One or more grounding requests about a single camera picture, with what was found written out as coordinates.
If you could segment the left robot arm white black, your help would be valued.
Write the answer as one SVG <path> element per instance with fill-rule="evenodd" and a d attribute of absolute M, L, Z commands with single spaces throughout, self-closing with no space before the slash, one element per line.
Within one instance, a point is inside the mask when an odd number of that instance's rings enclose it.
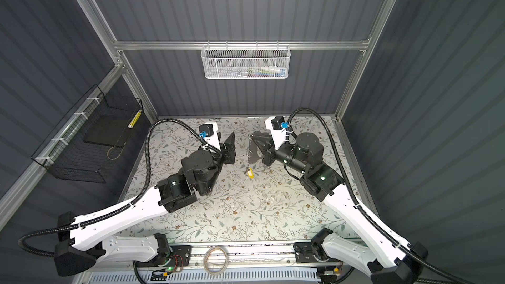
<path fill-rule="evenodd" d="M 117 233 L 151 218 L 174 213 L 213 192 L 223 166 L 234 164 L 236 151 L 234 134 L 221 142 L 220 133 L 212 133 L 209 128 L 208 124 L 202 125 L 201 135 L 205 143 L 217 148 L 216 155 L 210 149 L 198 149 L 181 160 L 177 173 L 137 197 L 90 214 L 60 215 L 53 257 L 58 275 L 75 276 L 100 262 L 134 260 L 152 266 L 170 256 L 170 246 L 163 234 L 135 238 L 117 237 Z"/>

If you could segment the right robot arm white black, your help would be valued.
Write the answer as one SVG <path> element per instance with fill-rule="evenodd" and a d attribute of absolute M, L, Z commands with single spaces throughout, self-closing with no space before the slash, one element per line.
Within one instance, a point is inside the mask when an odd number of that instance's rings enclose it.
<path fill-rule="evenodd" d="M 316 135 L 302 133 L 291 144 L 286 141 L 284 131 L 275 130 L 272 134 L 255 131 L 250 143 L 263 154 L 265 165 L 278 161 L 300 172 L 301 185 L 334 210 L 364 241 L 359 245 L 324 228 L 311 240 L 313 254 L 318 260 L 340 260 L 369 276 L 373 283 L 414 283 L 417 280 L 422 265 L 390 242 L 369 219 L 374 219 L 399 244 L 407 247 L 410 243 L 381 222 L 362 202 L 352 201 L 342 176 L 323 161 L 324 146 Z"/>

